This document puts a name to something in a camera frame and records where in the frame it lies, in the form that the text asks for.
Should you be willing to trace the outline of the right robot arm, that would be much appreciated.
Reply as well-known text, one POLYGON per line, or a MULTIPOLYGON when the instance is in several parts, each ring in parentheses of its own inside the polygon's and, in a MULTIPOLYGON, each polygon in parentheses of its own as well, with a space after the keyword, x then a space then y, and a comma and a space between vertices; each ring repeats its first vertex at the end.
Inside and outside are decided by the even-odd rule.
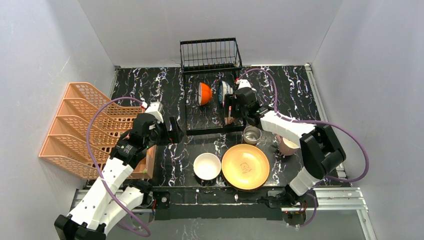
POLYGON ((242 118, 251 126, 287 139, 300 148, 303 167, 285 187, 286 193, 294 198, 305 195, 346 159, 346 153, 329 124, 288 119, 270 106, 260 105, 249 87, 226 94, 223 107, 226 117, 242 118))

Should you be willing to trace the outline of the blue floral bowl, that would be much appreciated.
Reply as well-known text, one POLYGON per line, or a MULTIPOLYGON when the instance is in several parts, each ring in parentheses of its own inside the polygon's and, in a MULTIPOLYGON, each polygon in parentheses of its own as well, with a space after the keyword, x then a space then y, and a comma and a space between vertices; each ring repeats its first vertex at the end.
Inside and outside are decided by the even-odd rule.
POLYGON ((224 107, 225 95, 231 95, 233 93, 233 87, 226 81, 221 80, 218 84, 218 101, 224 107))

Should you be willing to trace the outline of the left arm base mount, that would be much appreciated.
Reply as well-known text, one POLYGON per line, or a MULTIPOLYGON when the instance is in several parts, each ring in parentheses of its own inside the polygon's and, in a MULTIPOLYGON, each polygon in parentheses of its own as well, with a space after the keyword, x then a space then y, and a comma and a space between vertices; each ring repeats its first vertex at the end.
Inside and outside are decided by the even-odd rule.
POLYGON ((135 187, 144 193, 142 203, 141 205, 137 206, 136 209, 155 210, 169 207, 171 193, 169 191, 153 187, 153 185, 146 180, 125 180, 120 189, 125 190, 127 187, 135 187))

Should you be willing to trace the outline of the orange glossy bowl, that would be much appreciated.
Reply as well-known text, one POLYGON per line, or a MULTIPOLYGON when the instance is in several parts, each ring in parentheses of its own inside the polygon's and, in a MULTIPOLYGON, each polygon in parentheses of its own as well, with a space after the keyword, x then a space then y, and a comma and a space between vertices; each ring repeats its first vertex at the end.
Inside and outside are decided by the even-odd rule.
POLYGON ((212 89, 206 83, 200 82, 198 86, 198 105, 207 105, 213 96, 212 89))

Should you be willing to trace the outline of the orange patterned bowl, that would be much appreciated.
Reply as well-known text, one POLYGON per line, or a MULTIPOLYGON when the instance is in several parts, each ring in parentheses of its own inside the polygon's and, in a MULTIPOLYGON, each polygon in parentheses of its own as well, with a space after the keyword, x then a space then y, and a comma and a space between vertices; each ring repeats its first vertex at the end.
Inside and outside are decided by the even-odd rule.
POLYGON ((228 110, 226 110, 225 112, 227 114, 227 116, 224 117, 224 124, 225 125, 230 125, 234 122, 235 118, 232 117, 232 107, 229 106, 228 110))

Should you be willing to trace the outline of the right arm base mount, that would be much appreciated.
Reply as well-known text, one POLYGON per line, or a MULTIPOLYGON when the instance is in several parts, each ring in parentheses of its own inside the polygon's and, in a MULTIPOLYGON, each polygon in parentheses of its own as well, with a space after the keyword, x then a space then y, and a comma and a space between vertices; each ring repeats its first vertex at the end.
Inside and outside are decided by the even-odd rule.
POLYGON ((286 187, 283 190, 270 190, 265 196, 256 200, 258 204, 264 204, 270 209, 290 208, 284 210, 283 221, 287 227, 296 229, 310 224, 318 210, 318 200, 313 189, 307 190, 298 196, 294 191, 286 187))

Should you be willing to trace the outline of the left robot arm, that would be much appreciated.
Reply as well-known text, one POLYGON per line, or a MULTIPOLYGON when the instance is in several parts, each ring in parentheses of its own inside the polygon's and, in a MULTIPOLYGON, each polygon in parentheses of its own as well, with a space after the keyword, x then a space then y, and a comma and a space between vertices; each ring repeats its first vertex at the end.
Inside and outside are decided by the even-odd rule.
POLYGON ((175 117, 170 117, 171 130, 159 113, 140 113, 132 128, 124 132, 111 150, 105 167, 85 194, 67 215, 59 215, 54 227, 61 240, 104 240, 111 229, 142 204, 151 186, 140 181, 129 185, 120 196, 116 192, 147 156, 153 146, 178 144, 184 132, 175 117))

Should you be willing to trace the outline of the black wire dish rack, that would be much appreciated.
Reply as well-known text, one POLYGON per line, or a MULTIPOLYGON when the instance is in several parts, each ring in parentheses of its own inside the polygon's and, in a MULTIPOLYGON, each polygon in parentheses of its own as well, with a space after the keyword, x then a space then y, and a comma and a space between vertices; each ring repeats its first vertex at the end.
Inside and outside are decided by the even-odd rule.
POLYGON ((241 54, 235 37, 182 40, 180 67, 184 90, 185 128, 189 136, 240 132, 246 121, 235 119, 225 125, 224 107, 218 101, 220 81, 232 87, 243 68, 241 54), (212 98, 199 106, 199 83, 209 85, 212 98))

